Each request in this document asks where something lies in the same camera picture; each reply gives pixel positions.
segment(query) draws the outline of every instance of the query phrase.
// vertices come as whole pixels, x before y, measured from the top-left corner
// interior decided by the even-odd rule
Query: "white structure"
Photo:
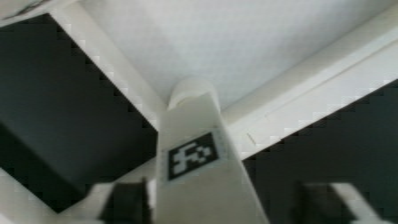
[[[398,78],[396,3],[85,0],[51,16],[154,128],[179,79],[211,81],[243,159]],[[152,178],[152,166],[120,181]],[[0,195],[14,224],[53,223],[5,173]]]

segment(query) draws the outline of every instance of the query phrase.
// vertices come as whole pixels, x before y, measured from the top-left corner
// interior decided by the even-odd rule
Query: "dark panel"
[[[285,137],[245,167],[271,223],[292,223],[298,181],[353,183],[378,214],[398,222],[398,81]]]
[[[47,15],[0,29],[0,122],[40,160],[24,163],[46,165],[79,198],[154,156],[156,131]],[[0,147],[22,158],[26,150]],[[60,191],[61,181],[42,192]]]

